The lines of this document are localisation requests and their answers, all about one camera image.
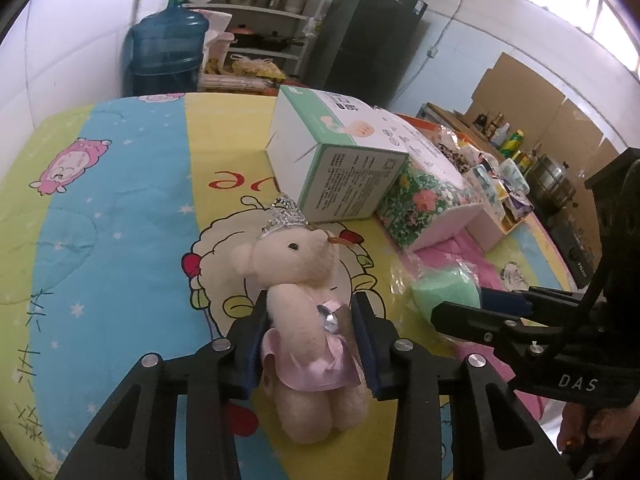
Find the stove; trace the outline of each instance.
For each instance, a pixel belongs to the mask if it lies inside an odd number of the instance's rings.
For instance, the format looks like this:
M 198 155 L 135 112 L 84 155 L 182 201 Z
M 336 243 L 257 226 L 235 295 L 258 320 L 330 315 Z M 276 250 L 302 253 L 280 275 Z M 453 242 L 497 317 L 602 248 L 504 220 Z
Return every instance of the stove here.
M 564 212 L 548 215 L 535 207 L 534 214 L 538 217 L 546 232 L 549 233 L 556 248 L 558 248 L 558 252 L 569 268 L 578 290 L 589 285 L 593 276 L 591 259 L 582 248 L 580 238 L 576 235 Z

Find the refrigerator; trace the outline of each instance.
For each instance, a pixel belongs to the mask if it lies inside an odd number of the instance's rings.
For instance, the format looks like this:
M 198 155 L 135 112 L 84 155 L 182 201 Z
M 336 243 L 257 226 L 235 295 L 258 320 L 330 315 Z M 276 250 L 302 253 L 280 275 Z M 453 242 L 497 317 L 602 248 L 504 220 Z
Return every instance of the refrigerator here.
M 387 106 L 426 7 L 422 0 L 333 0 L 302 82 Z

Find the metal shelf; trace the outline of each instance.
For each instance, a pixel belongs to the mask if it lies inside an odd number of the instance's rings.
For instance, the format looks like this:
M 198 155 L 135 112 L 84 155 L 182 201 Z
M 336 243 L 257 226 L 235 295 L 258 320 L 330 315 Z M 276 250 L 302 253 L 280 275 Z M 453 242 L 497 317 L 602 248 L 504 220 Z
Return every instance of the metal shelf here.
M 239 48 L 232 46 L 229 52 L 237 52 L 238 54 L 257 54 L 258 56 L 283 57 L 285 59 L 300 59 L 300 56 L 287 54 L 286 52 L 272 52 L 271 50 L 261 50 L 259 48 Z
M 265 7 L 254 7 L 247 5 L 233 5 L 233 4 L 183 4 L 183 7 L 189 9 L 237 9 L 237 10 L 252 10 L 254 12 L 265 12 L 267 14 L 275 14 L 276 16 L 287 16 L 288 18 L 295 18 L 297 20 L 308 20 L 308 16 L 302 16 L 301 14 L 294 14 L 293 12 L 285 12 L 284 10 L 266 9 Z

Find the metal screw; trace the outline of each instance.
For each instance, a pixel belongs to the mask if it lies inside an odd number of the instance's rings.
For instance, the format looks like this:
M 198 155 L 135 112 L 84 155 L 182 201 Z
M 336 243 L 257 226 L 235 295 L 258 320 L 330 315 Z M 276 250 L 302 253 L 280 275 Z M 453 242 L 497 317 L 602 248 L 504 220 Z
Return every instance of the metal screw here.
M 410 339 L 396 339 L 396 341 L 394 342 L 394 346 L 396 347 L 396 350 L 399 350 L 401 352 L 408 352 L 409 350 L 412 350 L 414 348 L 414 342 Z
M 213 349 L 216 352 L 224 352 L 225 350 L 229 350 L 231 348 L 231 341 L 226 337 L 219 337 L 218 339 L 214 339 L 213 343 L 211 343 Z
M 480 354 L 471 354 L 466 360 L 469 361 L 469 364 L 474 368 L 482 368 L 486 364 L 486 359 Z
M 140 363 L 145 368 L 151 368 L 158 364 L 158 356 L 156 354 L 147 354 L 142 357 L 142 360 L 140 361 Z

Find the human hand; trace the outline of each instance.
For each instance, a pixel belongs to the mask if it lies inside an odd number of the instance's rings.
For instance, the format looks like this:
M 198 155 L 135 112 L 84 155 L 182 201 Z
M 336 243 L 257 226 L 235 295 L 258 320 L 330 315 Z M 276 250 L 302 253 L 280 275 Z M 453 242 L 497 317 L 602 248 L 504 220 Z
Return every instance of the human hand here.
M 610 462 L 622 449 L 640 416 L 640 397 L 626 408 L 604 408 L 585 422 L 586 409 L 568 402 L 562 410 L 562 424 L 558 434 L 558 450 L 572 451 L 584 445 L 586 437 L 609 441 L 610 446 L 601 456 L 601 462 Z

